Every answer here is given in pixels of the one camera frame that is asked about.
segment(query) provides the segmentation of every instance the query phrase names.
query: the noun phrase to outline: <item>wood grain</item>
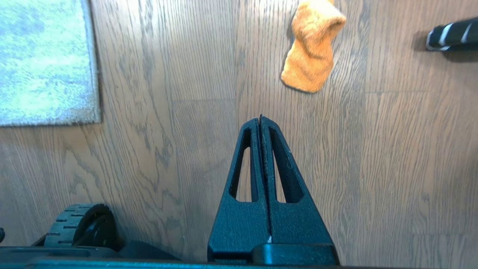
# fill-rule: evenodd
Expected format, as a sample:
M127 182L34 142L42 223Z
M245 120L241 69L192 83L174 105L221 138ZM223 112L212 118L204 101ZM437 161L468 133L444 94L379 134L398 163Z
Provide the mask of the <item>wood grain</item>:
M298 0L93 1L103 123L0 129L0 226L28 245L69 204L205 260L238 129L281 127L345 265L471 268L476 54L424 51L473 0L336 0L324 88L280 81ZM239 199L250 199L245 157Z

